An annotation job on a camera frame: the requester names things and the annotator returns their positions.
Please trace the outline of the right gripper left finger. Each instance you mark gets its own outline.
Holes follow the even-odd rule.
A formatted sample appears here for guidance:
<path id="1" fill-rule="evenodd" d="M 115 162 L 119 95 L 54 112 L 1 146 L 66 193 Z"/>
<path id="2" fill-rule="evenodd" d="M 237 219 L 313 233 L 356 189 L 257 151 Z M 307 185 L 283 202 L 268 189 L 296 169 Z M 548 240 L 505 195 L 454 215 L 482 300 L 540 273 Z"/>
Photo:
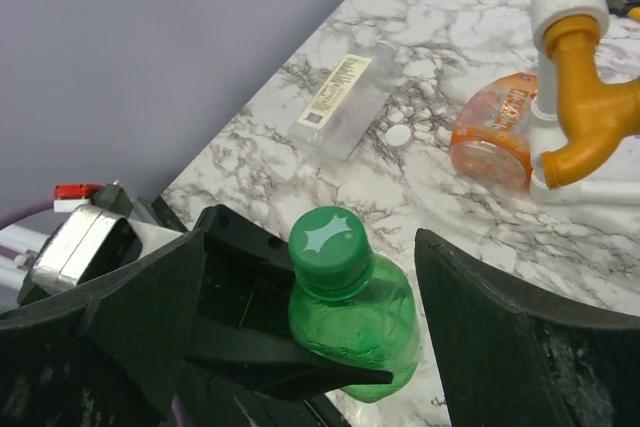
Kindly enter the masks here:
<path id="1" fill-rule="evenodd" d="M 1 316 L 4 426 L 157 426 L 180 377 L 204 270 L 193 231 Z"/>

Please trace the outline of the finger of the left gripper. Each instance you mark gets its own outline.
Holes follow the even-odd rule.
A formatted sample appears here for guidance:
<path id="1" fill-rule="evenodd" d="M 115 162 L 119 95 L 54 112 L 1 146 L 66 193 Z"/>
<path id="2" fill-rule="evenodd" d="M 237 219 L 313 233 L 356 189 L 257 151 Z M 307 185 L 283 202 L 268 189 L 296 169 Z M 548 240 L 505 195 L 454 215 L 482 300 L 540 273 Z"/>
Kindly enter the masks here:
<path id="1" fill-rule="evenodd" d="M 187 362 L 281 400 L 392 381 L 388 371 L 334 362 L 294 340 L 286 241 L 223 204 L 205 208 L 195 226 L 204 234 L 205 264 Z"/>

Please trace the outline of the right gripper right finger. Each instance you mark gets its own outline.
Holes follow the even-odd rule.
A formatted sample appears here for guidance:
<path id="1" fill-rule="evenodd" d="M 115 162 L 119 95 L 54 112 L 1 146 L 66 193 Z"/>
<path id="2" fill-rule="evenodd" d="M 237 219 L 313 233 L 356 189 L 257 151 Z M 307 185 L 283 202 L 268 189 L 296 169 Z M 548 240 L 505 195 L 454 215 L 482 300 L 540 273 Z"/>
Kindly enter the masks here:
<path id="1" fill-rule="evenodd" d="M 453 425 L 638 425 L 638 317 L 539 288 L 427 229 L 414 262 Z"/>

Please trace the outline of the green plastic bottle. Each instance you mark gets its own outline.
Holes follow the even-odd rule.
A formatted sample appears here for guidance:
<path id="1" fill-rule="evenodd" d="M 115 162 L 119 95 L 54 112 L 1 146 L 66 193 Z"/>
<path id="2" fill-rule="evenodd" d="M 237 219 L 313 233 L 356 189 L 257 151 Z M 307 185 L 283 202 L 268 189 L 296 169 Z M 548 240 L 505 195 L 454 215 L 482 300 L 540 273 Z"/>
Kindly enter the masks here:
<path id="1" fill-rule="evenodd" d="M 301 286 L 289 302 L 294 339 L 335 362 L 393 374 L 389 384 L 351 384 L 343 391 L 374 403 L 401 390 L 421 358 L 421 332 L 413 290 L 390 259 L 372 256 L 373 272 L 357 294 L 341 300 L 319 299 Z"/>

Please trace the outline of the orange label tea bottle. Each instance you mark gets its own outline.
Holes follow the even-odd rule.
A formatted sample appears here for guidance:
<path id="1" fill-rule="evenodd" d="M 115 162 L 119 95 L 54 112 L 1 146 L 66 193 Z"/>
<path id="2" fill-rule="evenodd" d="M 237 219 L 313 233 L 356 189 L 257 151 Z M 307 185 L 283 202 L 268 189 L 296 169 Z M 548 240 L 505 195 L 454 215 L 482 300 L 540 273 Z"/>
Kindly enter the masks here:
<path id="1" fill-rule="evenodd" d="M 450 159 L 460 173 L 511 190 L 529 184 L 529 131 L 538 78 L 518 72 L 486 85 L 457 116 Z"/>

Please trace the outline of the green bottle cap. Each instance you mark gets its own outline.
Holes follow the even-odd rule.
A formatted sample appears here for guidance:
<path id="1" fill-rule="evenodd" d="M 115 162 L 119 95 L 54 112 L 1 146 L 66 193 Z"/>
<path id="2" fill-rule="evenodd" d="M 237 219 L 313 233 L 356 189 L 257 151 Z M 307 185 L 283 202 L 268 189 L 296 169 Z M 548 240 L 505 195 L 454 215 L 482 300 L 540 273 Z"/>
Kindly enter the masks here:
<path id="1" fill-rule="evenodd" d="M 288 248 L 297 282 L 318 299 L 349 298 L 371 279 L 373 253 L 365 228 L 345 208 L 324 206 L 305 213 L 290 232 Z"/>

